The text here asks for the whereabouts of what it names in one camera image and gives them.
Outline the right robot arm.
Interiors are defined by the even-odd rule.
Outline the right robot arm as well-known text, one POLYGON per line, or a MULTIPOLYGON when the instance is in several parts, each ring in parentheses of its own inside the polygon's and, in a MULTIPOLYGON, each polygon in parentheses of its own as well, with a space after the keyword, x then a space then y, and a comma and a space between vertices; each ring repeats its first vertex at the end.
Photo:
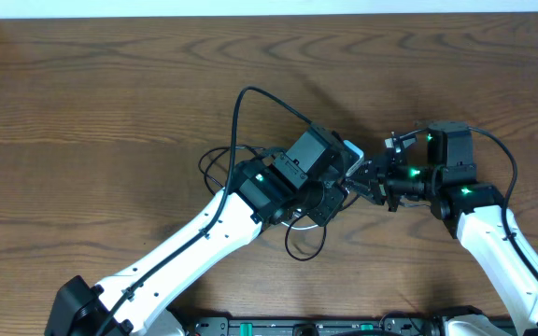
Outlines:
POLYGON ((509 208, 511 194, 476 177, 473 133, 459 121, 423 129, 427 163, 413 166, 405 151, 415 133, 393 134, 381 155, 360 163, 345 179, 349 189, 394 212, 403 200, 426 205, 451 237, 478 262, 502 299, 519 335, 538 335, 538 255, 509 208))

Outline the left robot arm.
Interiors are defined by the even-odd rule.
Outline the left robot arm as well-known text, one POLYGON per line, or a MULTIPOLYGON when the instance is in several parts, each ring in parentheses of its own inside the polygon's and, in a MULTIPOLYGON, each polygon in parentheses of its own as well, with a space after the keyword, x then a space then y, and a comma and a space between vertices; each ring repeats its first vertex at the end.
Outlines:
POLYGON ((126 269, 89 286, 77 275, 57 292, 45 332, 146 335, 163 310, 213 265, 295 213, 326 225, 347 193, 341 181, 361 149, 314 124, 285 150, 232 166, 227 185, 186 226, 126 269))

